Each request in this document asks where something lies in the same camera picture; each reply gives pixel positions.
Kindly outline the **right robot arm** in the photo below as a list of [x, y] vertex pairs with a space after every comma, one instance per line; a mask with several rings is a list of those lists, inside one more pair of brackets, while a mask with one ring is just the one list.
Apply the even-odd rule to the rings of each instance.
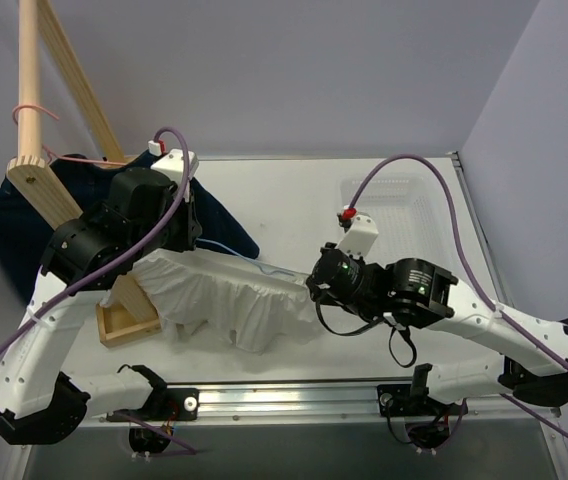
[[467, 283], [426, 260], [367, 264], [332, 244], [322, 248], [306, 285], [316, 307], [336, 306], [364, 321], [358, 334], [385, 323], [402, 336], [425, 329], [490, 350], [477, 360], [416, 366], [407, 391], [419, 412], [497, 394], [539, 407], [568, 403], [568, 319], [489, 306]]

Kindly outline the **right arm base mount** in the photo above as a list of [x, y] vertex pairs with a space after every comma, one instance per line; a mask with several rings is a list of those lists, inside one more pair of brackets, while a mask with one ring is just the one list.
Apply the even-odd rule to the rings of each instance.
[[453, 437], [468, 413], [466, 400], [442, 403], [429, 396], [431, 364], [418, 365], [410, 383], [376, 387], [379, 414], [393, 439], [417, 454], [435, 456]]

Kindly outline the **light blue wire hanger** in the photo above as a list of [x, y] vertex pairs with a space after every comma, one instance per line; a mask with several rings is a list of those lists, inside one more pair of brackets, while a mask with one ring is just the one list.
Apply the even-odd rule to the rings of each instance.
[[204, 238], [198, 238], [196, 240], [196, 244], [198, 246], [204, 246], [204, 245], [208, 245], [208, 246], [214, 246], [218, 249], [223, 250], [225, 253], [228, 253], [230, 255], [233, 255], [235, 257], [238, 257], [240, 259], [242, 259], [243, 261], [253, 265], [254, 267], [256, 267], [262, 274], [267, 275], [267, 276], [273, 276], [273, 275], [285, 275], [285, 276], [295, 276], [296, 273], [291, 271], [291, 270], [286, 270], [286, 269], [282, 269], [282, 268], [276, 268], [276, 267], [265, 267], [264, 263], [257, 260], [257, 259], [253, 259], [253, 258], [249, 258], [245, 255], [242, 255], [241, 253], [237, 252], [236, 250], [220, 243], [214, 240], [209, 240], [209, 239], [204, 239]]

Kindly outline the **white pleated skirt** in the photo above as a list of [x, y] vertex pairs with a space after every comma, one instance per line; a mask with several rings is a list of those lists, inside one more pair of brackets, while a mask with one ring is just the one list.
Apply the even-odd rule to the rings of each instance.
[[128, 276], [170, 342], [208, 325], [223, 341], [260, 353], [278, 336], [306, 343], [320, 334], [303, 273], [209, 250], [159, 249], [137, 261]]

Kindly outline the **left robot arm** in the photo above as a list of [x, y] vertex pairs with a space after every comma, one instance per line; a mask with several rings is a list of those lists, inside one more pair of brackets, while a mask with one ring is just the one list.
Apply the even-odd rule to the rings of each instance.
[[19, 328], [0, 346], [0, 437], [9, 445], [52, 445], [87, 417], [154, 419], [168, 408], [166, 382], [143, 365], [74, 378], [62, 365], [84, 322], [80, 308], [115, 289], [157, 249], [194, 248], [190, 154], [164, 155], [169, 169], [134, 167], [112, 180], [106, 200], [53, 233], [35, 294]]

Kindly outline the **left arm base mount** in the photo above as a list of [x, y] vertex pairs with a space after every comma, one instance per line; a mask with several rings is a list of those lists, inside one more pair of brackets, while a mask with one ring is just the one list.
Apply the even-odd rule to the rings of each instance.
[[198, 418], [200, 391], [195, 387], [167, 387], [137, 410], [109, 413], [109, 422], [127, 422], [128, 446], [135, 455], [152, 457], [194, 456], [197, 449], [177, 438], [181, 423]]

